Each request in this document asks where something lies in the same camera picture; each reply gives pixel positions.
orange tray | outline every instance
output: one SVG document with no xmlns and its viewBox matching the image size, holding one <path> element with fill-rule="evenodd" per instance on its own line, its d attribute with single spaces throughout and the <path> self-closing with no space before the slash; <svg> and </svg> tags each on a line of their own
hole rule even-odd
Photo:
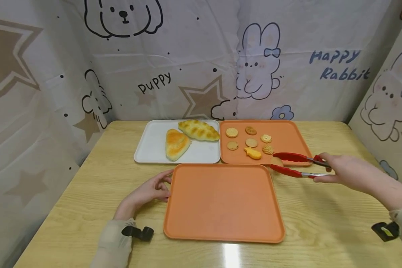
<svg viewBox="0 0 402 268">
<path fill-rule="evenodd" d="M 245 131 L 246 127 L 251 126 L 256 131 L 256 135 L 248 135 Z M 237 138 L 228 138 L 226 130 L 234 127 L 238 130 Z M 228 164 L 271 164 L 272 155 L 267 155 L 262 152 L 262 147 L 266 145 L 261 141 L 261 136 L 270 135 L 272 141 L 268 143 L 274 149 L 275 153 L 288 152 L 299 153 L 308 157 L 312 157 L 298 127 L 292 121 L 288 120 L 225 120 L 220 122 L 220 154 L 224 163 Z M 258 142 L 255 150 L 262 153 L 260 160 L 254 160 L 246 156 L 244 151 L 246 140 L 254 138 Z M 226 146 L 228 142 L 236 141 L 238 149 L 231 151 Z M 297 163 L 290 161 L 283 161 L 286 166 L 310 166 L 311 163 Z"/>
<path fill-rule="evenodd" d="M 280 243 L 285 228 L 268 169 L 176 166 L 164 233 L 171 239 Z"/>
</svg>

cartoon curtain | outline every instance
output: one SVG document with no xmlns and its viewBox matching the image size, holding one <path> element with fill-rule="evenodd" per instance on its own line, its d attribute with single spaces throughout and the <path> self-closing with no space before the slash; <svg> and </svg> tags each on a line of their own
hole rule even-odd
<svg viewBox="0 0 402 268">
<path fill-rule="evenodd" d="M 402 182 L 402 30 L 350 127 L 383 169 Z"/>
<path fill-rule="evenodd" d="M 1 0 L 0 267 L 111 121 L 345 121 L 401 28 L 402 0 Z"/>
</svg>

black strap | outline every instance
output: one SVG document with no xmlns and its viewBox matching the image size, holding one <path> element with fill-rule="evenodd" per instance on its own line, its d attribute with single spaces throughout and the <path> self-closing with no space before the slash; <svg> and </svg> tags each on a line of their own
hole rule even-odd
<svg viewBox="0 0 402 268">
<path fill-rule="evenodd" d="M 145 242 L 149 242 L 153 237 L 153 229 L 147 226 L 143 229 L 143 231 L 133 226 L 127 226 L 122 230 L 121 233 L 125 236 L 132 236 Z"/>
<path fill-rule="evenodd" d="M 384 242 L 395 240 L 399 237 L 399 225 L 396 222 L 376 223 L 371 229 L 383 240 Z"/>
</svg>

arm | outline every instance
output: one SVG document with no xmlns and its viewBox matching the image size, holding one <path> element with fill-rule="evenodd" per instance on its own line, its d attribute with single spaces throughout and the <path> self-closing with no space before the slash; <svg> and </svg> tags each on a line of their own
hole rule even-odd
<svg viewBox="0 0 402 268">
<path fill-rule="evenodd" d="M 98 249 L 90 268 L 125 268 L 131 253 L 132 237 L 123 235 L 122 229 L 134 226 L 134 215 L 145 203 L 158 199 L 168 201 L 170 192 L 165 182 L 171 183 L 173 169 L 159 173 L 143 183 L 121 201 L 113 220 L 110 220 L 100 235 Z"/>
<path fill-rule="evenodd" d="M 402 240 L 402 183 L 388 176 L 370 163 L 353 156 L 320 155 L 336 175 L 314 178 L 314 182 L 339 183 L 353 190 L 372 195 L 388 209 L 390 217 L 399 225 Z"/>
</svg>

hand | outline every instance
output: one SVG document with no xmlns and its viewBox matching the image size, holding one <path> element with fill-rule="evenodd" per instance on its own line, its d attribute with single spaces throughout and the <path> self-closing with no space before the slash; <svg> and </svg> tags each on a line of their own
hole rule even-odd
<svg viewBox="0 0 402 268">
<path fill-rule="evenodd" d="M 402 208 L 402 184 L 375 166 L 348 155 L 320 154 L 336 175 L 319 176 L 314 182 L 339 183 L 353 190 L 372 195 L 387 209 Z"/>
<path fill-rule="evenodd" d="M 159 173 L 155 177 L 145 181 L 145 183 L 127 195 L 116 209 L 113 219 L 129 220 L 134 217 L 135 212 L 145 203 L 154 199 L 167 202 L 170 192 L 168 191 L 165 182 L 169 184 L 172 182 L 172 179 L 168 176 L 172 174 L 173 171 L 173 169 L 170 169 Z"/>
</svg>

